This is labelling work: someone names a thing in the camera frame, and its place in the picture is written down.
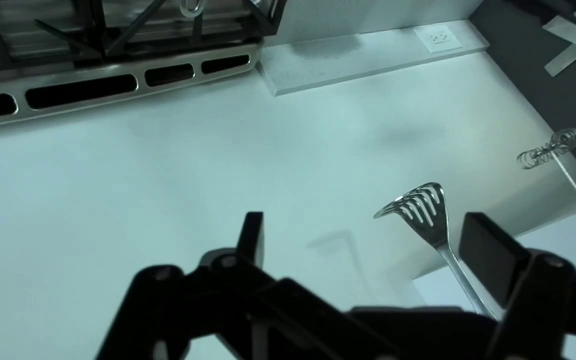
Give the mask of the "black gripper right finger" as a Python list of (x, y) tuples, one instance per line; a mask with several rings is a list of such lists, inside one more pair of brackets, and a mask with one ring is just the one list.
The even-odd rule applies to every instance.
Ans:
[(559, 360), (576, 335), (576, 266), (546, 249), (525, 247), (484, 212), (469, 212), (460, 257), (504, 309), (493, 360)]

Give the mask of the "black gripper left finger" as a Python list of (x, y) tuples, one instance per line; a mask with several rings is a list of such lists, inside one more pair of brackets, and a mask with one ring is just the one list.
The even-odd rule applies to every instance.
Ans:
[(342, 360), (335, 309), (292, 280), (263, 270), (265, 214), (248, 212), (235, 247), (211, 249), (187, 273), (140, 270), (94, 360), (187, 360), (217, 335), (238, 360)]

